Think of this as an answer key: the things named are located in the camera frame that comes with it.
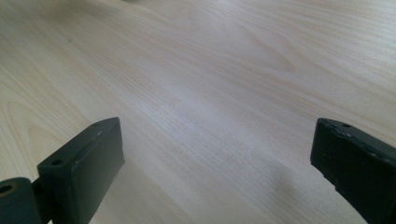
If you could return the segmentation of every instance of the light wood surface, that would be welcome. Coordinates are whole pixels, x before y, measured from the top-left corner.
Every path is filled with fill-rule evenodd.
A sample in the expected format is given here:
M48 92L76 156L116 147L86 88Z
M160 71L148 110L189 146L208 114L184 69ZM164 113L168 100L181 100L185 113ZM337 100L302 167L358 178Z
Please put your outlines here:
M396 3L0 2L0 178L120 117L92 220L365 223L310 165L318 117L396 146Z

